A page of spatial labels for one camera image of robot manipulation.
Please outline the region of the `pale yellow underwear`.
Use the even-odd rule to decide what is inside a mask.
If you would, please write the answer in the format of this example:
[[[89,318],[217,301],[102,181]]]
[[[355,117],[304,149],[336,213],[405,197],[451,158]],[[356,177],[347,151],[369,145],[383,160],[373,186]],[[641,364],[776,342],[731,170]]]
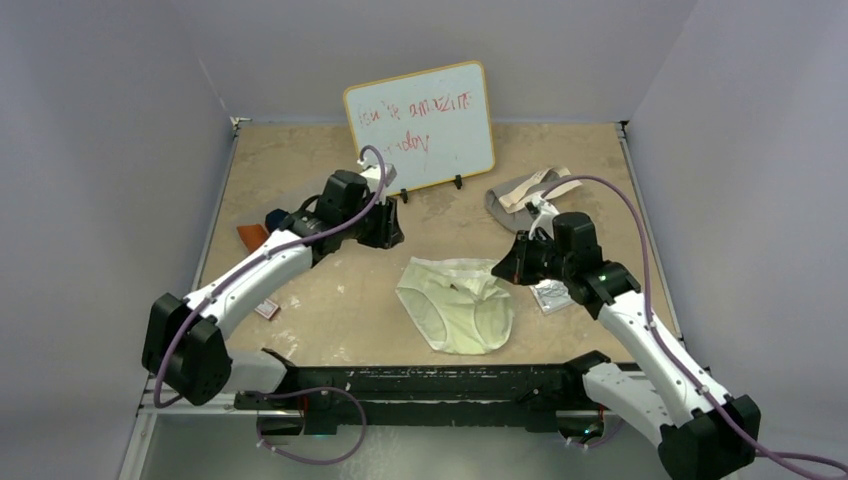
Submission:
[[[395,293],[429,347],[452,355],[486,355],[510,339],[514,301],[491,274],[492,259],[413,257]]]

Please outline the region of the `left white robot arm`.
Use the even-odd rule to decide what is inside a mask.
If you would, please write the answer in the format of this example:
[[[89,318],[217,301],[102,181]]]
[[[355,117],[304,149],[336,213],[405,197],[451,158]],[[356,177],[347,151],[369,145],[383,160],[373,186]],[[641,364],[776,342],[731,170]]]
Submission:
[[[156,377],[155,405],[168,403],[163,386],[195,406],[220,393],[244,391],[259,392],[275,409],[292,405],[298,382],[286,374],[289,366],[281,355],[230,351],[226,341],[263,301],[345,241],[375,249],[401,243],[397,201],[385,193],[394,176],[392,166],[334,172],[322,193],[300,210],[269,213],[268,238],[227,273],[183,297],[159,297],[142,352],[143,367]]]

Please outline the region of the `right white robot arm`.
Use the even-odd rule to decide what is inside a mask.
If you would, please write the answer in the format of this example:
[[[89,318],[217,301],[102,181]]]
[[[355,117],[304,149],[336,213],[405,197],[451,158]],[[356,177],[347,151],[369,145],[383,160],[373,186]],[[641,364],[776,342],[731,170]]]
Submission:
[[[759,407],[747,395],[731,395],[646,310],[635,277],[604,259],[587,214],[558,214],[550,226],[518,232],[491,273],[514,285],[562,282],[571,299],[619,340],[646,385],[602,363],[565,375],[561,392],[576,407],[594,401],[611,408],[650,441],[671,478],[722,479],[755,460],[745,438],[759,433]]]

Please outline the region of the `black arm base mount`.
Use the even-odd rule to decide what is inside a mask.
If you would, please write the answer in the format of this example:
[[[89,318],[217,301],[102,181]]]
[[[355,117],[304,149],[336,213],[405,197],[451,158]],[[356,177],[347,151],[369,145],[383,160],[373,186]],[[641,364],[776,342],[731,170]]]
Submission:
[[[610,363],[590,351],[564,363],[447,366],[291,366],[282,398],[240,393],[238,410],[263,416],[262,430],[282,428],[274,411],[292,411],[303,433],[334,435],[341,426],[514,427],[530,433],[565,428],[559,415],[596,411],[582,376]]]

